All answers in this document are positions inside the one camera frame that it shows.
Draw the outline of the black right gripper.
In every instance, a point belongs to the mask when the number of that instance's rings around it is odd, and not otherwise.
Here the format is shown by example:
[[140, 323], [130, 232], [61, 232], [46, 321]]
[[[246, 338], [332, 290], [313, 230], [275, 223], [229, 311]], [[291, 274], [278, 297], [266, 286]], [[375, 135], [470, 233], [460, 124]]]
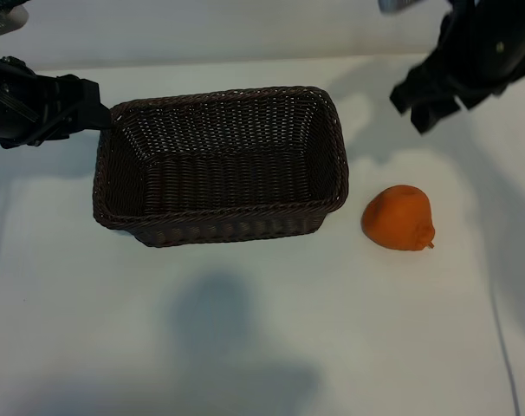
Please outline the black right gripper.
[[525, 77], [525, 1], [452, 1], [437, 46], [390, 100], [420, 134]]

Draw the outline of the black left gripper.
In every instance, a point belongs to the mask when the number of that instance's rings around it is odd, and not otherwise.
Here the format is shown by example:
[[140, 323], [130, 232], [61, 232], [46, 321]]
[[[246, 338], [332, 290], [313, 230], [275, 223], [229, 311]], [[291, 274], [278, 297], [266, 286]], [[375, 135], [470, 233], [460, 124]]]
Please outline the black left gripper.
[[16, 58], [0, 59], [2, 148], [40, 146], [45, 141], [66, 140], [75, 133], [110, 126], [112, 115], [101, 103], [96, 82], [75, 75], [37, 75]]

